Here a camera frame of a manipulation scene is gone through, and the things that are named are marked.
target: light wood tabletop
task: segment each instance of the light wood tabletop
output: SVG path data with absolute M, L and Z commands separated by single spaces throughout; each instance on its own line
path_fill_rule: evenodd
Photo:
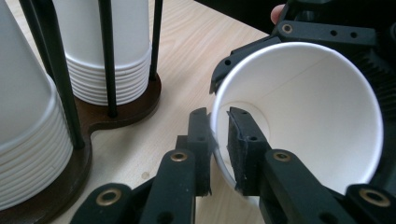
M 38 57 L 18 0 L 7 3 Z M 149 8 L 152 26 L 153 0 Z M 192 0 L 165 0 L 158 63 L 163 89 L 157 108 L 136 124 L 92 134 L 87 184 L 78 200 L 52 222 L 69 222 L 87 196 L 104 184 L 134 189 L 154 177 L 164 153 L 175 148 L 177 136 L 187 134 L 190 112 L 200 107 L 211 111 L 215 95 L 209 94 L 209 85 L 218 62 L 231 50 L 264 36 Z M 197 198 L 196 223 L 263 223 L 259 208 L 226 184 L 214 161 L 211 170 L 213 195 Z

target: wooden base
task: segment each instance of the wooden base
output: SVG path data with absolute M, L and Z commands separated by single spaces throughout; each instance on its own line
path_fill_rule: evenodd
M 127 126 L 145 118 L 157 106 L 161 88 L 161 80 L 157 75 L 138 99 L 117 107 L 118 115 L 115 118 L 107 115 L 107 106 L 90 105 L 76 98 L 85 147 L 73 151 L 63 172 L 46 189 L 24 203 L 0 211 L 0 223 L 47 222 L 66 206 L 73 204 L 91 169 L 91 134 L 97 130 Z

